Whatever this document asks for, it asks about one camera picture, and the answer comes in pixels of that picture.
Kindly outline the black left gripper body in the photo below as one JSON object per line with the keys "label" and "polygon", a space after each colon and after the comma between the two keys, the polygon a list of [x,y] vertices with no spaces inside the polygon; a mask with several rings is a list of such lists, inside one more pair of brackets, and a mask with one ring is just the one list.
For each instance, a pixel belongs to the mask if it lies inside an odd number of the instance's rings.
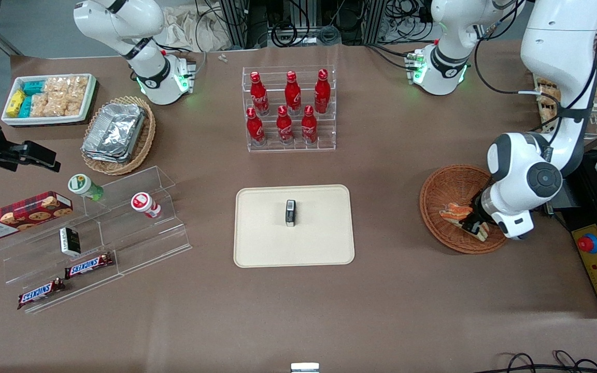
{"label": "black left gripper body", "polygon": [[486,182],[486,184],[474,195],[471,200],[471,207],[472,213],[476,216],[476,219],[481,222],[486,222],[488,224],[496,225],[496,222],[493,220],[492,217],[484,210],[483,203],[482,203],[482,196],[484,191],[493,185],[492,181]]}

